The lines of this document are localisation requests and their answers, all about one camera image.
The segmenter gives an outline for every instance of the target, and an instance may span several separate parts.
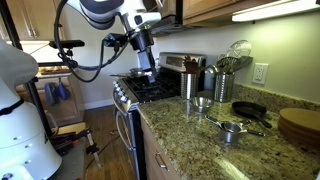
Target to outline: stainless steel stove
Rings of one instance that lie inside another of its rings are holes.
[[[140,124],[139,103],[157,101],[180,96],[181,73],[186,69],[183,61],[186,56],[205,67],[205,56],[186,53],[160,53],[159,72],[154,83],[147,76],[120,78],[113,82],[113,101],[116,106],[117,129],[128,149],[129,161],[133,166],[136,179],[146,179],[144,162],[143,132]],[[198,90],[204,88],[204,74],[199,76]]]

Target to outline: electrical outlet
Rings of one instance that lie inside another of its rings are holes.
[[[252,82],[265,84],[268,71],[268,64],[255,63]]]

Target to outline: under-cabinet light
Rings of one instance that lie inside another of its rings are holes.
[[[252,21],[320,8],[316,0],[282,0],[233,14],[232,21]]]

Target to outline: white robot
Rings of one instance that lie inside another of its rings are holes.
[[[62,0],[59,6],[63,7],[66,2]],[[70,0],[68,4],[97,29],[110,28],[118,15],[125,27],[125,36],[133,49],[139,51],[142,68],[145,71],[154,70],[150,51],[153,41],[148,28],[161,19],[159,13],[147,13],[142,0]],[[55,39],[59,47],[59,35],[55,34]],[[59,50],[63,61],[69,63],[62,47]],[[0,40],[2,179],[48,179],[62,162],[46,135],[36,107],[24,102],[15,91],[16,86],[27,83],[37,72],[38,64],[32,56]]]

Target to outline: stove burner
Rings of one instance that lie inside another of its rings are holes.
[[[169,78],[157,76],[154,83],[149,83],[147,77],[125,78],[123,81],[141,103],[180,95],[178,83]]]

